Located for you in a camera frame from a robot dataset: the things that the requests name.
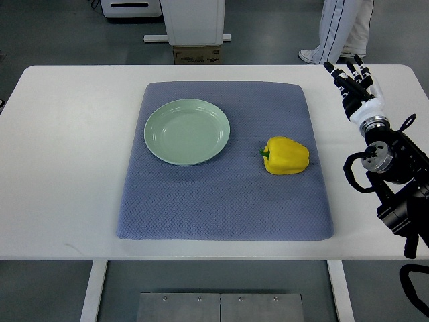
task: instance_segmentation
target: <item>metal plate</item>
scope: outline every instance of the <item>metal plate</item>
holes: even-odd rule
[[[141,293],[137,322],[219,322],[219,294]]]
[[[137,322],[304,322],[300,294],[141,293]]]
[[[222,294],[222,322],[304,322],[300,294]]]

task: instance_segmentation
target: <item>yellow bell pepper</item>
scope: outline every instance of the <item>yellow bell pepper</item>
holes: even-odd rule
[[[310,162],[310,153],[302,144],[284,136],[268,140],[267,146],[259,153],[269,173],[295,174],[305,170]]]

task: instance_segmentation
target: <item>sneaker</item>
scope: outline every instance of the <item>sneaker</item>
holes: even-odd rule
[[[316,63],[313,61],[313,55],[314,55],[314,50],[301,49],[298,52],[298,57],[303,62],[306,62],[307,64],[313,64],[313,65],[315,65]]]

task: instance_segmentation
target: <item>light green plate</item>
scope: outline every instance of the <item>light green plate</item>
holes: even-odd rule
[[[211,159],[229,138],[226,115],[212,103],[179,99],[162,105],[146,122],[145,142],[159,159],[190,166]]]

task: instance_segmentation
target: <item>white pants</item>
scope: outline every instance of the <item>white pants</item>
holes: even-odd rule
[[[374,0],[325,0],[314,63],[335,64],[342,51],[365,55],[373,6]]]

